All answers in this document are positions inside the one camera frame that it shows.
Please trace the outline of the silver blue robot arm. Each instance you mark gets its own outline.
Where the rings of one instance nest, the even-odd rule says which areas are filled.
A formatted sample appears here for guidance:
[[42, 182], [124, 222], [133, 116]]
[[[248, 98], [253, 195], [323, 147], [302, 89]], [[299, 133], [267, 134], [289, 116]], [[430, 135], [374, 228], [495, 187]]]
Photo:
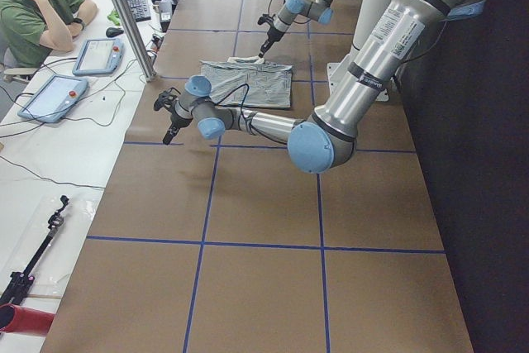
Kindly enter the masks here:
[[289, 27], [296, 22], [297, 16], [306, 17], [309, 21], [328, 24], [333, 11], [333, 0], [284, 0], [283, 6], [273, 15], [262, 14], [257, 21], [259, 25], [268, 24], [267, 38], [260, 47], [258, 57], [263, 59], [272, 45], [279, 42]]
[[211, 98], [212, 85], [194, 75], [182, 92], [169, 89], [155, 109], [170, 113], [163, 142], [169, 144], [191, 122], [206, 139], [228, 130], [283, 143], [291, 161], [307, 173], [344, 164], [355, 152], [357, 126], [429, 27], [479, 15], [485, 0], [363, 0], [350, 52], [329, 73], [330, 97], [306, 119], [280, 117], [245, 107], [223, 107]]

